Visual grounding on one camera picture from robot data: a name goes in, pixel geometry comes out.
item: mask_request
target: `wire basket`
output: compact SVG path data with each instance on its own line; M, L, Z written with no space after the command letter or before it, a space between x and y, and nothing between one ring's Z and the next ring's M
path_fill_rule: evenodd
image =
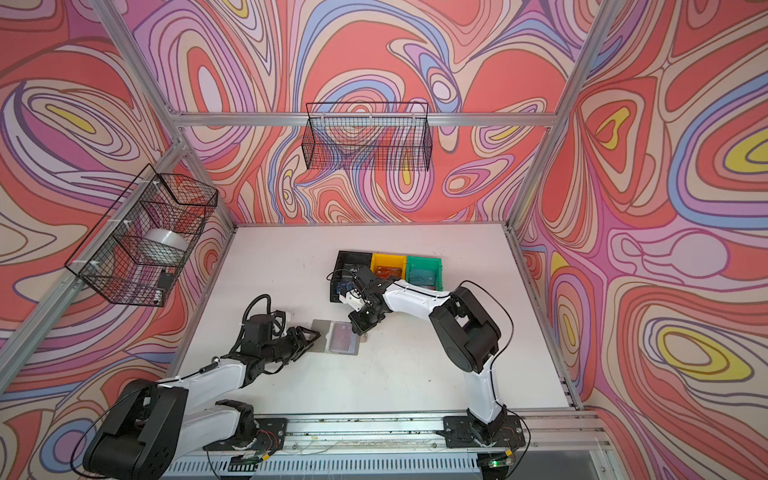
M429 104L314 102L306 111L307 170L429 170Z
M155 172L79 271L71 268L72 257L65 266L109 303L164 306L218 196L215 187L193 178Z

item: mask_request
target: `vent grille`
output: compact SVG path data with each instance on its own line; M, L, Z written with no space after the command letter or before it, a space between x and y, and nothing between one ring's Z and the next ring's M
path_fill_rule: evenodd
M212 455L211 463L219 475L341 475L478 473L477 455L467 452L402 453L376 455L275 455L260 465L230 464L225 455ZM172 463L164 477L210 476L205 456L188 455Z

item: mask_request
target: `psychedelic wall mural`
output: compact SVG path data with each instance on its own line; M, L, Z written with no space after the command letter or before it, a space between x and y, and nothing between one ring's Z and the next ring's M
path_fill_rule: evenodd
M179 111L304 111L308 101L372 96L489 112L532 98L538 111L554 111L596 5L150 0L120 8Z
M189 127L235 223L500 221L542 127L458 127L429 171L307 170L301 127Z
M3 2L0 45L2 348L169 140L87 1ZM164 374L223 236L213 217L163 309L78 296L0 396L1 480L76 477L69 455L90 422L127 382Z
M627 3L515 225L630 478L768 477L768 4Z
M122 13L179 111L426 101L433 112L534 113L554 111L596 8L172 0L129 3ZM505 220L543 132L436 128L433 169L398 175L306 172L302 131L212 125L187 136L236 223L436 222Z

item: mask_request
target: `red wire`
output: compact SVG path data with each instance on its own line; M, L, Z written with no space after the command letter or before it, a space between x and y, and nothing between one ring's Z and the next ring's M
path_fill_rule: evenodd
M277 447L279 447L279 446L280 446L280 440L278 440L278 439L277 439L277 435L275 435L274 433L272 433L272 432L270 432L270 431L268 431L268 430L265 430L265 432L266 432L268 435L272 435L272 437L274 437L274 438L275 438L275 451L276 451L276 450L277 450Z
M259 432L266 433L266 437L270 440L270 447L267 449L267 451L271 450L272 449L272 437L270 437L270 432L268 432L267 430L259 430Z

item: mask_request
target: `white table surface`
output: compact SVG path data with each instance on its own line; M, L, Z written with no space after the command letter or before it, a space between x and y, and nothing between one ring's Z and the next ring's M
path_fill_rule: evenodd
M441 257L444 290L462 280L483 285L504 303L515 337L494 364L497 391L510 409L567 407L531 301L501 225L391 225L241 227L224 261L180 374L227 353L248 303L272 296L273 310L290 313L290 325L313 319L349 321L350 307L329 301L326 276L338 250ZM474 289L502 331L507 316ZM262 313L266 302L252 313ZM404 313L389 313L368 332L359 355L305 353L277 375L259 376L221 398L248 402L257 414L462 410L467 407L463 372L449 360L432 325Z

